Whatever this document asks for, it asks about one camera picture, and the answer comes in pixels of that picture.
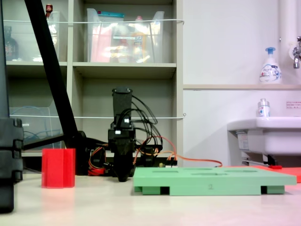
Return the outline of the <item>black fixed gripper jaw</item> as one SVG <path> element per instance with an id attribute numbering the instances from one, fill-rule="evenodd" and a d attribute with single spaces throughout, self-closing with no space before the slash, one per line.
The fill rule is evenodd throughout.
<path id="1" fill-rule="evenodd" d="M 128 152 L 125 155 L 119 153 L 114 154 L 113 170 L 119 182 L 126 182 L 132 175 L 133 169 L 133 153 Z"/>

